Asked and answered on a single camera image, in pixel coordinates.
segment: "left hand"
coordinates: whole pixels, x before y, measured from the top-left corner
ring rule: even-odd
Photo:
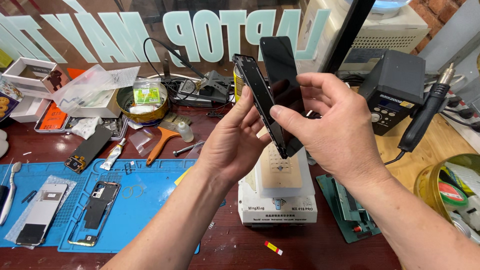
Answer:
[[[244,86],[237,104],[208,137],[195,166],[216,180],[233,185],[252,170],[272,141],[269,133],[257,138],[263,126],[253,106],[252,91]]]

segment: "cardboard box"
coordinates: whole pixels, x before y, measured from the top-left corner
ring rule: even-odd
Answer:
[[[51,98],[70,80],[63,70],[53,62],[20,57],[4,73],[3,77],[24,96]]]
[[[101,118],[118,118],[121,114],[120,107],[117,105],[118,89],[112,91],[108,103],[99,107],[80,107],[76,111],[70,113],[72,117],[101,117]]]
[[[315,195],[275,198],[280,200],[277,210],[275,199],[260,198],[258,188],[253,190],[251,185],[245,177],[239,181],[238,210],[243,225],[317,222]]]
[[[47,109],[51,100],[25,96],[12,111],[10,117],[17,122],[37,122]]]

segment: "white plastic bottle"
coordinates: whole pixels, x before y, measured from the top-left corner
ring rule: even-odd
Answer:
[[[181,138],[189,143],[193,141],[193,132],[192,129],[190,128],[189,125],[185,124],[185,122],[180,122],[179,123],[179,133],[181,135]]]

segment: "wooden workbench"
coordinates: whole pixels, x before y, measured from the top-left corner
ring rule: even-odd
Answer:
[[[206,117],[207,110],[175,107],[173,111],[192,117],[195,140],[206,140],[219,121],[218,118]],[[399,153],[396,146],[408,122],[409,119],[406,119],[385,136],[377,138],[385,161]],[[64,161],[83,140],[72,134],[39,134],[33,130],[33,126],[33,123],[15,122],[1,127],[7,132],[10,143],[10,149],[0,159],[1,164],[10,163],[12,158],[15,158],[14,161],[30,163]],[[152,131],[159,135],[157,129]],[[127,137],[135,132],[129,128]],[[99,157],[106,158],[116,143],[108,143]],[[159,158],[174,159],[176,157],[172,151],[187,145],[181,138],[173,138]],[[474,150],[463,138],[443,118],[436,116],[415,151],[388,168],[412,190],[418,172],[424,167],[455,154],[471,152]],[[186,155],[184,153],[178,158],[185,158]],[[135,147],[127,143],[120,158],[141,157]],[[319,165],[310,166],[310,172],[313,181],[316,176],[325,174]],[[317,223],[262,229],[241,224],[237,211],[238,188],[234,186],[226,197],[227,205],[220,207],[213,219],[214,227],[206,230],[200,253],[193,256],[190,269],[400,269],[398,258],[381,234],[347,244],[316,182],[314,188]],[[265,247],[265,241],[281,248],[283,255],[279,256]],[[99,269],[112,257],[113,254],[58,252],[56,247],[36,247],[34,250],[23,247],[0,248],[0,268],[89,270]]]
[[[393,160],[400,153],[397,145],[410,121],[410,117],[407,117],[385,135],[375,136],[384,162]],[[387,168],[413,192],[415,179],[421,170],[451,156],[465,153],[476,154],[477,152],[442,116],[436,114],[415,150],[412,153],[406,153],[399,161],[387,165]]]

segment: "knob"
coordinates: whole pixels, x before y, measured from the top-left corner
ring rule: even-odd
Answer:
[[[378,122],[378,120],[380,120],[381,116],[380,114],[376,113],[376,112],[372,112],[372,122]]]

